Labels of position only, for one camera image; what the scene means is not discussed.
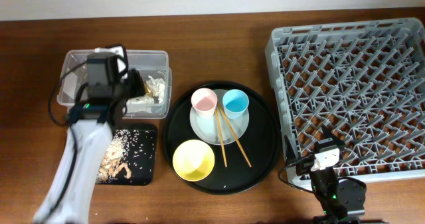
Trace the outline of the yellow bowl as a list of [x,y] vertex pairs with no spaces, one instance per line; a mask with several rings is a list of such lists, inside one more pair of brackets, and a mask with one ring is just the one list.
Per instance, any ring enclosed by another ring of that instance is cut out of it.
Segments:
[[187,140],[175,150],[172,165],[181,179],[200,181],[214,169],[215,155],[207,143],[200,140]]

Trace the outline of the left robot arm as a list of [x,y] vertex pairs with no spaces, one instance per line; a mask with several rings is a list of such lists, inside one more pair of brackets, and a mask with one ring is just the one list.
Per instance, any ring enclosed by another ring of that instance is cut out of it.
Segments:
[[88,222],[96,176],[113,128],[123,118],[127,101],[143,91],[135,69],[88,77],[68,113],[64,153],[33,223]]

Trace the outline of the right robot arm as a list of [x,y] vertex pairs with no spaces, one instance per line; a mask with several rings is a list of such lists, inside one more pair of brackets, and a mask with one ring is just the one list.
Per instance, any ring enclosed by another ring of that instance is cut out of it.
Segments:
[[315,224],[360,223],[365,214],[367,186],[352,177],[339,177],[334,166],[339,163],[346,143],[326,126],[321,127],[324,139],[315,143],[313,165],[308,168],[312,192],[323,209]]

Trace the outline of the gold foil wrapper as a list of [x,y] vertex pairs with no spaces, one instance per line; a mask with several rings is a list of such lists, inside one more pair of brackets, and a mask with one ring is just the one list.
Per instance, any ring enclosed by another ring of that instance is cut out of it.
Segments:
[[144,83],[144,90],[145,90],[146,96],[153,98],[153,96],[154,96],[153,91],[150,89],[148,83],[146,83],[146,82]]

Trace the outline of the white napkin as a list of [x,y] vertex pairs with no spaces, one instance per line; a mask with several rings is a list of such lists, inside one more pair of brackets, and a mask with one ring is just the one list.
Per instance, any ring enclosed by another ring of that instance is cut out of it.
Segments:
[[162,78],[153,78],[152,76],[148,76],[148,80],[143,83],[148,83],[150,89],[153,91],[153,98],[148,97],[146,95],[130,98],[127,103],[128,104],[160,104],[164,100],[165,96],[165,81]]

